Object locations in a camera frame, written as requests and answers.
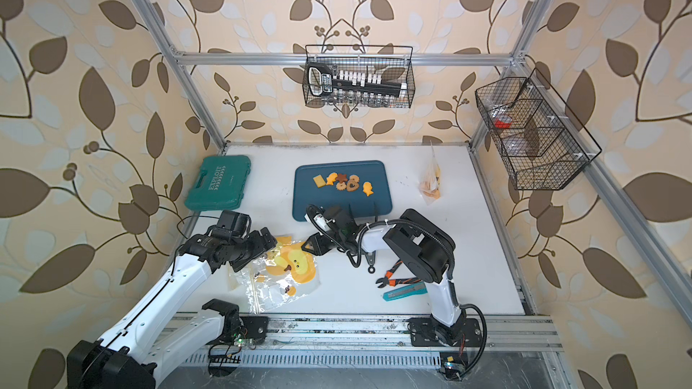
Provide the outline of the black tongs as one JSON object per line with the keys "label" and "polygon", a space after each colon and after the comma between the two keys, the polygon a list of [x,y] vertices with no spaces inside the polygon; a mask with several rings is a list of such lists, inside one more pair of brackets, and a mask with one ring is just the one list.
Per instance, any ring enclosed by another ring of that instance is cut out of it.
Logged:
{"label": "black tongs", "polygon": [[376,254],[377,250],[380,249],[383,232],[382,226],[371,227],[369,223],[355,225],[350,239],[355,249],[347,251],[347,257],[354,268],[358,268],[362,258],[365,258],[368,273],[375,273]]}

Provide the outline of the clear resealable duck bag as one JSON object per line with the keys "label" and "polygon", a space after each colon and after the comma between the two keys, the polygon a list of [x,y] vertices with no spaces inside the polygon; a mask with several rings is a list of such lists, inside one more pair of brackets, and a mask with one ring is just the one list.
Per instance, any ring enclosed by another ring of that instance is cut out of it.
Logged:
{"label": "clear resealable duck bag", "polygon": [[418,190],[427,205],[441,197],[441,169],[437,162],[434,146],[430,145],[430,160],[420,178]]}

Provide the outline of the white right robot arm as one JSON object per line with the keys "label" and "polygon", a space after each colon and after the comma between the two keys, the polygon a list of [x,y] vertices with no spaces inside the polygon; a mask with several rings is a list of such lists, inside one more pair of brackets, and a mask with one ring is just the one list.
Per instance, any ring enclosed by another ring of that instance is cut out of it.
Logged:
{"label": "white right robot arm", "polygon": [[358,224],[341,207],[324,210],[308,205],[305,218],[316,230],[302,246],[305,252],[322,256],[336,249],[358,268],[366,255],[391,250],[400,264],[425,284],[432,319],[445,328],[461,320],[464,311],[453,284],[456,244],[420,212],[409,208],[394,220]]}

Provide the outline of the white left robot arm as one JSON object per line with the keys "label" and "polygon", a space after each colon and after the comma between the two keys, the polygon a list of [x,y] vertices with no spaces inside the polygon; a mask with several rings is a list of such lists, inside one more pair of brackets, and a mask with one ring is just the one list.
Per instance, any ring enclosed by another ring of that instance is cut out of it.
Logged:
{"label": "white left robot arm", "polygon": [[187,299],[216,271],[239,272],[277,245],[266,228],[252,230],[247,214],[224,211],[216,224],[175,251],[170,267],[126,316],[95,341],[81,340],[66,359],[70,388],[156,388],[207,344],[261,344],[266,317],[241,317],[237,304],[212,299],[190,322],[161,333]]}

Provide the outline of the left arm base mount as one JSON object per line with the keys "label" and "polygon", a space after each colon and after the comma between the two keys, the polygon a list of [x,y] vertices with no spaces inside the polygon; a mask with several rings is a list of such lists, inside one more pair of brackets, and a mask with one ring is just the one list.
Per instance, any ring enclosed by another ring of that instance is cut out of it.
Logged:
{"label": "left arm base mount", "polygon": [[243,349],[254,349],[267,338],[270,318],[266,316],[242,317],[237,304],[212,299],[202,309],[219,313],[223,317],[221,334],[210,342],[207,372],[212,377],[230,376],[241,364]]}

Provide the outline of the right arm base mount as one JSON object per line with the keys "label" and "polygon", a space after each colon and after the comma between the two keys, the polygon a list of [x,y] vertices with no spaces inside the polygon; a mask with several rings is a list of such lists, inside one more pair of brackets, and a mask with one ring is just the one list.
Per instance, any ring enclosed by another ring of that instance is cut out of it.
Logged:
{"label": "right arm base mount", "polygon": [[480,362],[488,345],[488,323],[477,309],[477,317],[461,311],[457,322],[447,327],[433,317],[407,320],[407,329],[414,347],[450,347],[454,353],[442,354],[440,373],[450,381],[461,381]]}

